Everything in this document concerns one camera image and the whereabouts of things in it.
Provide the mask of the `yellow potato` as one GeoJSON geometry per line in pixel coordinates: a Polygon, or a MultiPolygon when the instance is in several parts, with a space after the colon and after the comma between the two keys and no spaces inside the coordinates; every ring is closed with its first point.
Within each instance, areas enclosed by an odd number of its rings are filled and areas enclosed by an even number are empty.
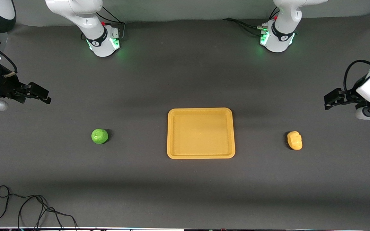
{"type": "Polygon", "coordinates": [[[297,131],[291,131],[287,134],[287,143],[292,150],[303,148],[302,136],[297,131]]]}

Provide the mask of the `green apple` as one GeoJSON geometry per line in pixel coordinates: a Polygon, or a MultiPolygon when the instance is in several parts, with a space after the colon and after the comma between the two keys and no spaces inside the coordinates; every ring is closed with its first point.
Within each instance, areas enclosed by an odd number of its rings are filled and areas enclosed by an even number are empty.
{"type": "Polygon", "coordinates": [[[91,133],[91,140],[96,144],[106,143],[109,139],[108,132],[103,129],[95,129],[91,133]]]}

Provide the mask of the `yellow plastic tray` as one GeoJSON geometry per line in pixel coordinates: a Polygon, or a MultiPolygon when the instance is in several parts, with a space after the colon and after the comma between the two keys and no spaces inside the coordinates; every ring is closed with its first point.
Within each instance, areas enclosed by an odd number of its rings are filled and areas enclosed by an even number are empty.
{"type": "Polygon", "coordinates": [[[231,159],[235,155],[229,108],[175,108],[168,112],[167,148],[171,159],[231,159]]]}

